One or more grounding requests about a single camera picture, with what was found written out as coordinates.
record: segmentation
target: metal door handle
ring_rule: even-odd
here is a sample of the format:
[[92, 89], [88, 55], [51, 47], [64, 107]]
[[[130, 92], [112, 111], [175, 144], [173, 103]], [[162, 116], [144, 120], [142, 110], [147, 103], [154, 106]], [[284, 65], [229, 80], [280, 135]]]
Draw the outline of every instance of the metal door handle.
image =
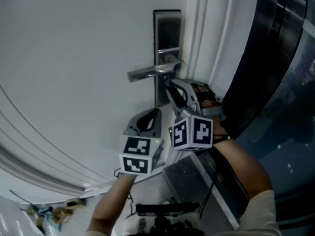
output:
[[128, 72], [128, 79], [130, 82], [134, 82], [150, 77], [165, 75], [167, 73], [175, 71], [176, 70], [175, 66], [178, 65], [179, 63], [180, 63], [179, 61], [174, 61], [168, 64], [154, 65], [134, 70]]

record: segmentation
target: forearm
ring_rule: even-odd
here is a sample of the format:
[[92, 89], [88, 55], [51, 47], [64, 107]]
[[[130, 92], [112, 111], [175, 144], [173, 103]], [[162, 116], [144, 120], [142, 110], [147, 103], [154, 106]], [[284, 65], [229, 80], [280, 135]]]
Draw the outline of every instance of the forearm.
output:
[[116, 221], [135, 181], [135, 175], [122, 174], [95, 207], [93, 218]]
[[250, 199], [272, 186], [264, 168], [249, 153], [239, 147], [234, 140], [214, 144], [226, 158], [238, 180], [249, 194]]

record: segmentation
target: floor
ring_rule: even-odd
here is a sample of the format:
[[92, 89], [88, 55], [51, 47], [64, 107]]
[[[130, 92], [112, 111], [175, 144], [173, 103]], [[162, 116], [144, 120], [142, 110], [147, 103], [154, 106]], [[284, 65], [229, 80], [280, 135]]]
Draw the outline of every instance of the floor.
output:
[[[162, 175], [157, 175], [135, 184], [131, 190], [134, 203], [159, 204], [168, 200], [172, 194]], [[61, 232], [45, 221], [44, 229], [47, 236], [83, 235], [86, 230], [92, 212], [102, 196], [87, 199], [85, 208], [77, 209], [71, 219], [62, 225]], [[0, 197], [0, 235], [1, 236], [38, 236], [41, 235], [28, 218], [19, 210], [18, 203]], [[117, 221], [113, 236], [121, 235], [124, 219], [130, 213], [130, 202], [127, 201], [121, 217]]]

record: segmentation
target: white door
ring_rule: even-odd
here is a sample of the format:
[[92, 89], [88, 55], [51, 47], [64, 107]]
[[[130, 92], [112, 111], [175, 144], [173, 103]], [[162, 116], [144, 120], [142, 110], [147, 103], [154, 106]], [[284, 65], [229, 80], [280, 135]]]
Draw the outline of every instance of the white door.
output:
[[153, 10], [187, 0], [0, 0], [0, 144], [54, 178], [108, 183], [131, 117], [154, 107]]

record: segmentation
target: white sleeve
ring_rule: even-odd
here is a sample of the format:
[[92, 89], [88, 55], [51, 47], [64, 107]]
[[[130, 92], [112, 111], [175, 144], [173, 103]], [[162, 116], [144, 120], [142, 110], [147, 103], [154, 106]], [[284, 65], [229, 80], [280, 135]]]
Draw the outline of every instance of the white sleeve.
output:
[[238, 231], [261, 232], [280, 236], [280, 229], [276, 223], [274, 192], [268, 190], [253, 197], [240, 221]]
[[97, 231], [89, 231], [85, 232], [84, 236], [106, 236], [104, 233], [97, 232]]

